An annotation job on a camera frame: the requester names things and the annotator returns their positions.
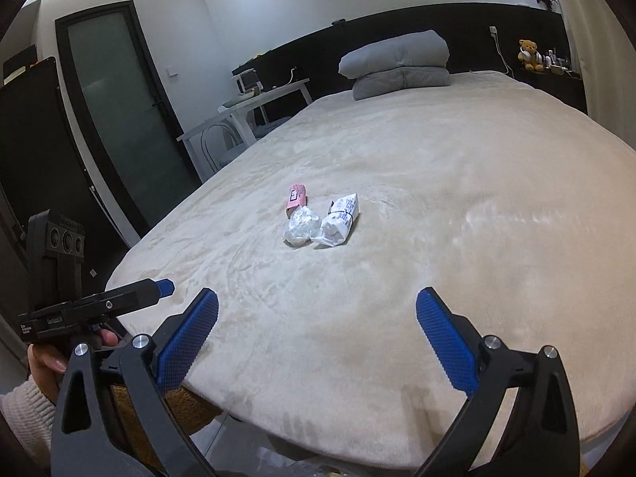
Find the left forearm beige sleeve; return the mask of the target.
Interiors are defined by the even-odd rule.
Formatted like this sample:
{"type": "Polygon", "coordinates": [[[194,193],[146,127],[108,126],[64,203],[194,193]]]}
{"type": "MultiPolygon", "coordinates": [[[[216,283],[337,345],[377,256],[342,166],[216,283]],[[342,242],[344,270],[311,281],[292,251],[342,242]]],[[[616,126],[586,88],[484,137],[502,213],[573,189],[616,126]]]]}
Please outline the left forearm beige sleeve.
{"type": "Polygon", "coordinates": [[[32,376],[1,396],[1,414],[27,460],[38,471],[50,469],[50,442],[55,405],[42,393],[32,376]]]}

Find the left bare hand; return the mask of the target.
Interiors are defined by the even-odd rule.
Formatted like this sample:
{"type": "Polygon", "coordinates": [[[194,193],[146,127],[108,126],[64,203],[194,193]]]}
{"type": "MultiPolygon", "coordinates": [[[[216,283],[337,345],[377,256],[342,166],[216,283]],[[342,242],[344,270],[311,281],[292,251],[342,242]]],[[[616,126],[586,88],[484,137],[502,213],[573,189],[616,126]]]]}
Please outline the left bare hand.
{"type": "Polygon", "coordinates": [[[28,364],[33,381],[40,392],[53,404],[59,395],[59,383],[64,378],[68,359],[64,357],[54,346],[34,345],[28,346],[28,364]]]}

